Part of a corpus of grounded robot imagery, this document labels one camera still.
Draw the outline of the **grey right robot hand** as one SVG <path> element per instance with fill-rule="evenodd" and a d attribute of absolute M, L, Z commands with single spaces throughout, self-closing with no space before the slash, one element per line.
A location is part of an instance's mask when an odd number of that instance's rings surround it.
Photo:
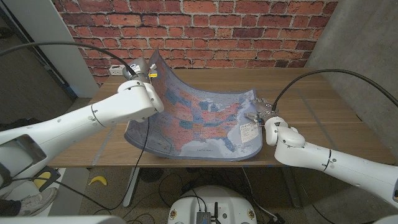
<path fill-rule="evenodd" d="M 256 112 L 245 113 L 244 116 L 255 123 L 264 124 L 268 119 L 277 116 L 277 110 L 273 110 L 273 105 L 269 104 L 265 98 L 255 98 L 250 102 Z"/>

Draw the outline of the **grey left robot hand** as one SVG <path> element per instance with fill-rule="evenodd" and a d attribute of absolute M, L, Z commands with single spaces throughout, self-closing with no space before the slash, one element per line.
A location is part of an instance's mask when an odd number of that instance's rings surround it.
<path fill-rule="evenodd" d="M 150 83 L 150 75 L 152 72 L 155 77 L 157 76 L 157 72 L 155 71 L 156 68 L 156 64 L 153 63 L 150 65 L 144 57 L 139 57 L 129 62 L 127 67 L 123 68 L 122 73 L 127 80 L 139 80 L 141 82 Z"/>

